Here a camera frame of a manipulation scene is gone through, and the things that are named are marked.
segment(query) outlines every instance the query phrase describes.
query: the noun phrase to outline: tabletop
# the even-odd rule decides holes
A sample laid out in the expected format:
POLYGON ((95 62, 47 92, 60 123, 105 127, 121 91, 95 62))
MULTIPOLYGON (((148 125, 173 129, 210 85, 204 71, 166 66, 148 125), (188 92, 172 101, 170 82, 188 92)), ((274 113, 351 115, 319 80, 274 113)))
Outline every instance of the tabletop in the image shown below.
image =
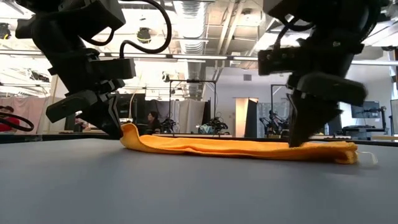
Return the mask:
POLYGON ((0 223, 397 223, 398 148, 357 165, 149 154, 118 141, 0 145, 0 223))

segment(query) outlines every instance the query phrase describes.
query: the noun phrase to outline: ceiling light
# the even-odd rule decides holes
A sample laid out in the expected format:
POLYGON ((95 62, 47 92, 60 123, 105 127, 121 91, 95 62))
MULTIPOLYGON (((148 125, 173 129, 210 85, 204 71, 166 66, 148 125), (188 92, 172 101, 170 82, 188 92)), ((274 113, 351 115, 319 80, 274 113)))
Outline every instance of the ceiling light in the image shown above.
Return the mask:
POLYGON ((352 65, 386 65, 398 66, 398 61, 379 61, 379 60, 353 60, 352 65))
POLYGON ((140 27, 137 33, 137 40, 142 44, 149 44, 151 42, 151 37, 149 34, 148 27, 140 27))
POLYGON ((7 55, 43 55, 39 50, 0 50, 0 54, 7 55))
POLYGON ((193 62, 193 63, 206 63, 206 60, 195 60, 195 59, 178 59, 178 62, 193 62))
POLYGON ((227 56, 221 55, 173 55, 173 58, 180 59, 203 59, 203 60, 226 60, 227 56))
POLYGON ((29 84, 29 83, 2 83, 1 86, 13 87, 51 87, 49 84, 29 84))
POLYGON ((234 60, 257 62, 257 57, 235 56, 234 60))
POLYGON ((165 54, 124 54, 124 56, 132 58, 166 58, 165 54))

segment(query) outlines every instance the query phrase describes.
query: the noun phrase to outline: red object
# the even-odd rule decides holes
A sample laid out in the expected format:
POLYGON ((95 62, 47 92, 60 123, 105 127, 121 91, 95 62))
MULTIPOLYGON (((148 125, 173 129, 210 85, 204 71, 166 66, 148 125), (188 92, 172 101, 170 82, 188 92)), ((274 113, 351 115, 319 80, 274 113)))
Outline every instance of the red object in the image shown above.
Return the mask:
MULTIPOLYGON (((5 120, 7 120, 7 121, 9 121, 9 122, 11 122, 13 124, 19 125, 19 120, 17 118, 6 118, 5 120)), ((0 121, 0 132, 11 131, 11 130, 12 130, 12 127, 10 127, 10 126, 8 126, 6 124, 3 124, 0 121)))

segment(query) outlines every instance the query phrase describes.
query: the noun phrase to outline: fluorescent light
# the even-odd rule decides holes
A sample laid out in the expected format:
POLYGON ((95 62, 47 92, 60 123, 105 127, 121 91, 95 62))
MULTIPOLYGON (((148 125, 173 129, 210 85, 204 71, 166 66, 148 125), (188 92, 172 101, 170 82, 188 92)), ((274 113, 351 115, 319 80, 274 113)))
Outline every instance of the fluorescent light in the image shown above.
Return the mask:
POLYGON ((203 59, 203 60, 226 60, 227 56, 221 55, 173 55, 173 58, 180 59, 203 59))
POLYGON ((132 58, 166 58, 165 54, 124 54, 124 56, 132 58))
POLYGON ((195 60, 195 59, 178 59, 178 62, 195 62, 195 63, 206 63, 206 60, 195 60))
POLYGON ((43 55, 39 50, 0 50, 0 54, 10 55, 43 55))
POLYGON ((49 83, 2 83, 0 86, 51 87, 49 83))
POLYGON ((352 65, 398 66, 398 61, 353 60, 352 65))
POLYGON ((234 60, 257 62, 257 57, 235 56, 234 60))

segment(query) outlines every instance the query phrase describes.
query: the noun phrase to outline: orange towel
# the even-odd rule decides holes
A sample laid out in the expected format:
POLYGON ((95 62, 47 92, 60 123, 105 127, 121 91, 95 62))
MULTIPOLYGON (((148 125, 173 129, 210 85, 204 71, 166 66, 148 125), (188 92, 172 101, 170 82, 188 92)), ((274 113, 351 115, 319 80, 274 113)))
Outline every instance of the orange towel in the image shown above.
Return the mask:
POLYGON ((194 138, 139 136, 133 124, 122 126, 123 146, 142 152, 163 154, 198 154, 203 156, 255 157, 297 161, 332 161, 354 164, 357 146, 348 142, 311 143, 289 148, 284 142, 255 142, 194 138))

